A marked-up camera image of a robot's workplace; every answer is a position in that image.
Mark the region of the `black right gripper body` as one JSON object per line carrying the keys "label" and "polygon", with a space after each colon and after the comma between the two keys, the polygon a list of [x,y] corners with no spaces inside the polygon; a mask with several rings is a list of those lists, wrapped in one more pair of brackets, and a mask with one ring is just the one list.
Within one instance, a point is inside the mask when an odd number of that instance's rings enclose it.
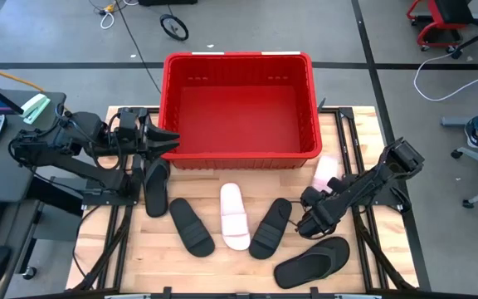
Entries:
{"label": "black right gripper body", "polygon": [[341,219],[341,202],[338,199],[330,199],[325,191],[307,187],[300,196],[300,203],[307,210],[297,226],[311,224],[312,237],[328,230],[334,232]]}

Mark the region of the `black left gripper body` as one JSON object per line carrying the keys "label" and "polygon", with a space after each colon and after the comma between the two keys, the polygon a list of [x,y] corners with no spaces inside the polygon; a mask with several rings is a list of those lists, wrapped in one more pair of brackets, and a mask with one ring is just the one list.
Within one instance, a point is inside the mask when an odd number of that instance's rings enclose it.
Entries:
{"label": "black left gripper body", "polygon": [[151,148],[153,141],[148,130],[152,124],[149,108],[122,107],[117,111],[119,124],[114,129],[116,154],[140,154],[143,157],[156,157]]}

